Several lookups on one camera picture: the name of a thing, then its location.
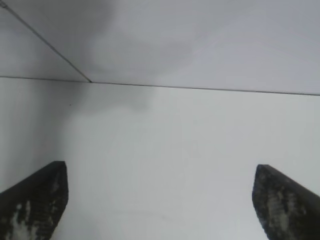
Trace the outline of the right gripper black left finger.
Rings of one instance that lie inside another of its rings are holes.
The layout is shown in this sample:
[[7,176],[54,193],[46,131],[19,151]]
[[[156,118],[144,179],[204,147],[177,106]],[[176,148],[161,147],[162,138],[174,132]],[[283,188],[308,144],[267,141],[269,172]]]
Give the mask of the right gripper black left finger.
[[2,240],[49,240],[69,200],[64,161],[53,161],[0,194]]

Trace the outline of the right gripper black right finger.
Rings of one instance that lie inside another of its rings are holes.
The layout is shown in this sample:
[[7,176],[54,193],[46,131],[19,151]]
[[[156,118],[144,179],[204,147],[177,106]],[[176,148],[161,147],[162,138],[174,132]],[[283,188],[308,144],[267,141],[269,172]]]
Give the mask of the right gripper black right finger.
[[256,167],[252,203],[269,240],[320,238],[320,197],[268,164]]

